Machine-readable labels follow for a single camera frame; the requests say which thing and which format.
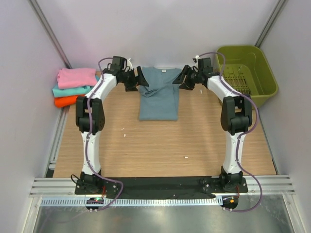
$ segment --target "garment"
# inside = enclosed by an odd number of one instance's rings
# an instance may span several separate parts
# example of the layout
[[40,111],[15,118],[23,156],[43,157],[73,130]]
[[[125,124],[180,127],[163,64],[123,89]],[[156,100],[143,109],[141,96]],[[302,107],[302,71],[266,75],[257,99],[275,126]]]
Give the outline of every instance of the garment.
[[97,81],[95,78],[96,69],[63,68],[57,75],[59,89],[76,88],[80,86],[95,86]]
[[55,106],[58,108],[62,108],[68,105],[75,104],[78,96],[83,96],[83,95],[54,98]]
[[[99,80],[99,76],[95,75],[96,81]],[[65,97],[65,96],[75,96],[75,95],[85,95],[90,92],[92,89],[91,86],[81,86],[76,88],[69,88],[69,89],[59,89],[58,84],[52,89],[54,97]]]
[[181,69],[177,68],[167,70],[155,67],[142,68],[149,87],[139,87],[139,120],[177,120],[179,85],[172,82],[180,72]]

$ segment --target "orange towel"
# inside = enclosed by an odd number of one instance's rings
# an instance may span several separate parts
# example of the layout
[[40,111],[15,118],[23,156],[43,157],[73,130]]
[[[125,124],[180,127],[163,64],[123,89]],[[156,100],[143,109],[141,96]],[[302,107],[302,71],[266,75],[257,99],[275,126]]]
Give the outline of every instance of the orange towel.
[[75,104],[78,96],[66,96],[66,97],[54,98],[55,106],[58,108],[62,108],[68,105]]

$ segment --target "yellow-green plastic container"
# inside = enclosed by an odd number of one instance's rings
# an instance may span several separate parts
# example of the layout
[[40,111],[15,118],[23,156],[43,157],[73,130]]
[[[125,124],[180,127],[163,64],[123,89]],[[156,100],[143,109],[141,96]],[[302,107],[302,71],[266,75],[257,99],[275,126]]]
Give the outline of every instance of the yellow-green plastic container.
[[[223,46],[217,52],[225,56],[224,79],[235,90],[249,94],[259,108],[278,91],[274,75],[263,52],[250,45]],[[214,67],[220,71],[223,57],[216,55]]]

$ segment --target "gray floor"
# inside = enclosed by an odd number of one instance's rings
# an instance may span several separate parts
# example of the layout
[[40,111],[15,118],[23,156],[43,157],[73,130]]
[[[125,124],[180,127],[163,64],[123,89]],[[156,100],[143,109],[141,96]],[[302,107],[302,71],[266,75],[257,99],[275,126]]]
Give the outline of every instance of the gray floor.
[[[241,196],[239,209],[258,196]],[[116,207],[87,213],[85,207],[41,207],[35,233],[293,233],[281,195],[268,195],[255,210],[230,213],[220,206]]]

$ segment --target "teal towel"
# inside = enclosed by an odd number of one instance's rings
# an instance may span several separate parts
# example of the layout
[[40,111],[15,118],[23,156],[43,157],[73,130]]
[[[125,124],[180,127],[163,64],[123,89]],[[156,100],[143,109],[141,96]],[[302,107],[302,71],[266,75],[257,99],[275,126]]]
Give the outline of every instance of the teal towel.
[[58,84],[52,89],[54,97],[65,97],[65,96],[76,96],[76,95],[85,95],[90,92],[92,86],[81,86],[76,88],[69,88],[69,89],[59,89]]
[[172,84],[181,69],[143,67],[142,73],[149,84],[140,86],[139,120],[170,120],[178,118],[179,85]]

